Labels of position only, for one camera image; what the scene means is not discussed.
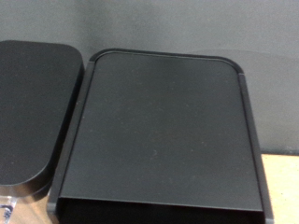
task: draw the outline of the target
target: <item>black box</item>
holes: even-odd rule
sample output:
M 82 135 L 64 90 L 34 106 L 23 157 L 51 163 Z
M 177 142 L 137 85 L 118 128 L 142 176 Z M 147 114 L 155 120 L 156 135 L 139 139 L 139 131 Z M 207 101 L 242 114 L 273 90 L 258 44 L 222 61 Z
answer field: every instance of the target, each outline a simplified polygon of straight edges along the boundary
M 0 42 L 0 196 L 50 186 L 83 74 L 70 46 Z
M 89 62 L 51 189 L 61 223 L 274 223 L 245 77 L 218 57 Z

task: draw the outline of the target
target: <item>rounded corner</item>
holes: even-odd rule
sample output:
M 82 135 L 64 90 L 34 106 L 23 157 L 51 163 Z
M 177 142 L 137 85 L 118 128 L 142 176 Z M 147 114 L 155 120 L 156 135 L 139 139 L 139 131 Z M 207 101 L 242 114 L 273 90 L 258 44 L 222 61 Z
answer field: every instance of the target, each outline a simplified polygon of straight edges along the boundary
M 103 57 L 104 55 L 111 54 L 111 53 L 117 53 L 117 52 L 123 52 L 124 49 L 103 49 L 97 53 L 95 53 L 91 59 L 89 60 L 90 63 L 96 63 L 98 59 Z

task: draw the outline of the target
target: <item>gray backdrop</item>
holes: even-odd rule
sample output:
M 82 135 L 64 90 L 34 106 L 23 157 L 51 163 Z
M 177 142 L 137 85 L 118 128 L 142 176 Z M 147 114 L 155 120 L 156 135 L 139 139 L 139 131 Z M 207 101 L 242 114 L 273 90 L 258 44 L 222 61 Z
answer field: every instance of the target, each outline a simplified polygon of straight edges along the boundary
M 243 67 L 263 152 L 299 154 L 299 1 L 0 0 L 0 40 L 219 55 Z

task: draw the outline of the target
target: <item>wooden table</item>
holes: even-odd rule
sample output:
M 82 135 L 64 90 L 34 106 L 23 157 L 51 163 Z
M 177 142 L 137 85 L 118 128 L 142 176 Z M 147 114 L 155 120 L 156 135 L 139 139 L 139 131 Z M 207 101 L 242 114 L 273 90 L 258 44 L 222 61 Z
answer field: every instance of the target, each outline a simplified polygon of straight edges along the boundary
M 299 157 L 263 155 L 276 224 L 299 224 Z M 50 224 L 47 198 L 18 203 L 9 224 Z

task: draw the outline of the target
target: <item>black rectangular device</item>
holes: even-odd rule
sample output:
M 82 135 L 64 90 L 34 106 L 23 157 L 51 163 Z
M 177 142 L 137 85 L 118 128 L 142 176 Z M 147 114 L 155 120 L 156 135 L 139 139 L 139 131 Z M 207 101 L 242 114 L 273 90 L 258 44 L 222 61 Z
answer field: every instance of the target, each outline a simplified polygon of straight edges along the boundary
M 70 46 L 0 42 L 0 196 L 50 186 L 83 74 Z
M 94 55 L 48 213 L 63 224 L 274 223 L 241 68 L 218 57 Z

